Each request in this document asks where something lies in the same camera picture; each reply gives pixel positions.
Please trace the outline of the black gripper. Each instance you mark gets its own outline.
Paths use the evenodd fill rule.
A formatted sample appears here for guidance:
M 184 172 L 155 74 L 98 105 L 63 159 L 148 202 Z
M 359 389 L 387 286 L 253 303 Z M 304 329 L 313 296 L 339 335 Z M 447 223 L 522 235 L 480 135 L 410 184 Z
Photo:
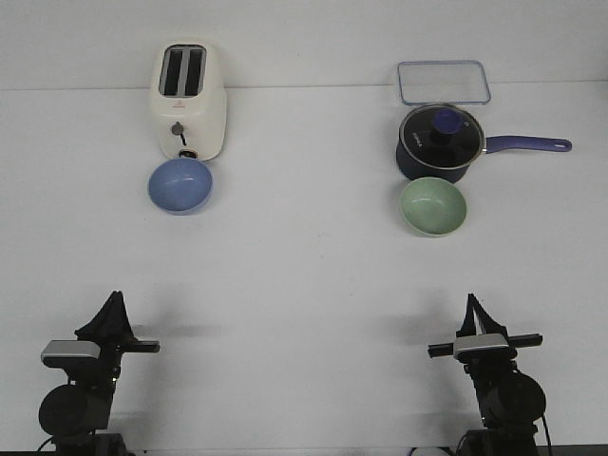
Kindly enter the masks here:
M 479 356 L 467 356 L 461 364 L 466 366 L 466 372 L 472 373 L 475 367 L 476 370 L 489 370 L 495 372 L 516 372 L 518 371 L 515 358 L 518 355 L 517 349 L 538 347 L 542 344 L 542 335 L 539 333 L 528 333 L 522 335 L 508 336 L 506 326 L 495 321 L 489 313 L 484 309 L 482 304 L 477 301 L 474 304 L 475 295 L 469 293 L 467 295 L 467 303 L 465 309 L 465 318 L 462 327 L 456 332 L 456 338 L 472 336 L 476 334 L 475 313 L 479 322 L 480 329 L 484 334 L 500 334 L 507 339 L 509 344 L 508 349 L 495 351 L 485 351 Z M 431 344 L 427 347 L 427 353 L 430 358 L 443 356 L 451 356 L 453 350 L 453 342 Z
M 124 305 L 124 294 L 113 291 L 98 313 L 76 330 L 78 340 L 92 340 L 100 348 L 93 374 L 95 380 L 117 380 L 121 375 L 122 358 L 126 353 L 156 353 L 157 340 L 135 337 Z

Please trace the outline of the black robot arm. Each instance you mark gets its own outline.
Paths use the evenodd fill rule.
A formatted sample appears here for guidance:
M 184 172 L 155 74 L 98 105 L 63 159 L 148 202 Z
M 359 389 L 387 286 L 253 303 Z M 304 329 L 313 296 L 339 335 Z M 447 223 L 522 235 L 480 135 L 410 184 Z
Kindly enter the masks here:
M 126 353 L 156 353 L 158 341 L 138 339 L 124 294 L 114 291 L 96 315 L 75 331 L 74 340 L 51 340 L 41 353 L 50 369 L 66 374 L 38 411 L 39 424 L 55 455 L 128 455 L 120 433 L 106 433 Z
M 522 348 L 538 347 L 538 333 L 511 335 L 495 321 L 474 294 L 467 296 L 465 318 L 450 343 L 431 344 L 431 358 L 451 356 L 463 365 L 475 389 L 483 426 L 461 437 L 455 455 L 537 455 L 536 422 L 544 421 L 546 396 L 524 374 L 516 357 Z

